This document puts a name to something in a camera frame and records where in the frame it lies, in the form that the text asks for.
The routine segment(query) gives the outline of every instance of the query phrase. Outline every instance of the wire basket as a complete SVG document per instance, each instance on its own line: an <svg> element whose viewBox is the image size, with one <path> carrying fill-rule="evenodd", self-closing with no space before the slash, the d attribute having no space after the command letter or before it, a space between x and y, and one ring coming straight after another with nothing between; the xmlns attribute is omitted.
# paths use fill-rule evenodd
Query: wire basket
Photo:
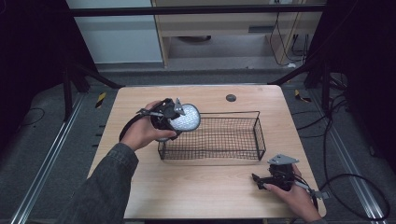
<svg viewBox="0 0 396 224"><path fill-rule="evenodd" d="M260 112L201 113L201 124L176 140L160 142L162 160L261 160L265 152Z"/></svg>

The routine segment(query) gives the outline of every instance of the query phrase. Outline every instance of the wooden table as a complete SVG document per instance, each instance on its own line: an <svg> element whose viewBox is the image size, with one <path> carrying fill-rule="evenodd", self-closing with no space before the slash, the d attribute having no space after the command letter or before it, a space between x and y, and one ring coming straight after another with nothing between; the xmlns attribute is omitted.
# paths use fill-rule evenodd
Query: wooden table
<svg viewBox="0 0 396 224"><path fill-rule="evenodd" d="M234 94L235 102L226 95ZM261 111L266 145L261 161L253 160L160 160L158 143L136 151L140 162L132 181L125 218L275 218L293 217L273 193L258 190L254 173L269 176L267 161L281 153L300 162L303 178L318 189L295 129L282 90L278 86L175 86L132 87L118 92L90 171L118 142L125 123L147 103L180 98L200 112ZM319 212L326 209L321 200Z"/></svg>

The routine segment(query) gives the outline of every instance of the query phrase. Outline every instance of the person's left hand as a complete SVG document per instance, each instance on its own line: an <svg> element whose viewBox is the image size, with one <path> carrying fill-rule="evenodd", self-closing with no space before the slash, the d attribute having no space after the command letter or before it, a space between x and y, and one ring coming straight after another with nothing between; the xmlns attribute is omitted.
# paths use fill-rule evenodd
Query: person's left hand
<svg viewBox="0 0 396 224"><path fill-rule="evenodd" d="M160 101L154 101L146 105L146 109L151 109L153 106L158 104ZM176 136L176 132L171 130L159 130L155 129L149 116L145 116L142 119L136 121L122 137L121 143L130 147L132 150L138 150L139 148L145 147L155 139L170 138Z"/></svg>

